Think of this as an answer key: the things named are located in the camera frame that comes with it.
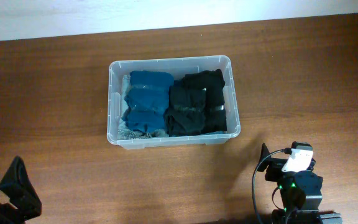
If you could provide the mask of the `small black taped garment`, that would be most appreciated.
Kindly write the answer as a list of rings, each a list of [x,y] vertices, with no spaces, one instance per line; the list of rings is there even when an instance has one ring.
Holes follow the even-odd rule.
[[[165,125],[169,136],[194,136],[205,127],[206,90],[172,86]]]

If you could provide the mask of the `light blue jeans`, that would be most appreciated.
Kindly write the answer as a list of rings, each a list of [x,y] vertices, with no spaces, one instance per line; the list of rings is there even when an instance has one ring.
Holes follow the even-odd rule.
[[[133,139],[149,139],[149,138],[167,138],[169,135],[164,129],[157,129],[151,133],[143,133],[141,131],[131,131],[126,122],[124,121],[127,114],[129,113],[129,106],[125,101],[125,97],[131,89],[131,76],[129,74],[124,75],[122,78],[121,85],[121,104],[120,104],[120,115],[119,126],[117,131],[118,140],[133,140]]]

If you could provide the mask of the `teal taped shirt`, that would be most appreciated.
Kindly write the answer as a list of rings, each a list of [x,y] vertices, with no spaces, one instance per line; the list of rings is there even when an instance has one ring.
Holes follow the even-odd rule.
[[[125,96],[129,107],[124,121],[132,131],[152,133],[165,128],[169,90],[174,78],[167,72],[135,70],[130,73],[130,90]]]

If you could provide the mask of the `dark blue jeans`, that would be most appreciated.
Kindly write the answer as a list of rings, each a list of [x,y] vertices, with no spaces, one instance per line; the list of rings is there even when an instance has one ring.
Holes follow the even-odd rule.
[[[177,81],[174,82],[173,86],[181,86],[181,82],[177,80]],[[223,132],[225,132],[225,131],[217,131],[217,132],[214,132],[214,133],[223,133]]]

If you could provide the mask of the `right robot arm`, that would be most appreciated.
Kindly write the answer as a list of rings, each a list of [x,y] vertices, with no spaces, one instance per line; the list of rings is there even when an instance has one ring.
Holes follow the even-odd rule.
[[[260,159],[252,174],[252,203],[259,223],[262,218],[255,199],[255,178],[265,172],[265,180],[277,184],[283,207],[272,212],[272,223],[342,224],[340,213],[322,212],[319,205],[323,196],[323,178],[316,175],[313,148],[307,142],[292,142],[290,147],[270,152],[262,144]]]

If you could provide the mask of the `large black taped garment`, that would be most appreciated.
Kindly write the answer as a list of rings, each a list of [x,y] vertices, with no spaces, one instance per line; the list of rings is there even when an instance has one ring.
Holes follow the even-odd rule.
[[[181,79],[181,86],[191,90],[205,90],[206,104],[204,115],[206,119],[202,134],[227,131],[223,95],[225,81],[221,69],[186,74]]]

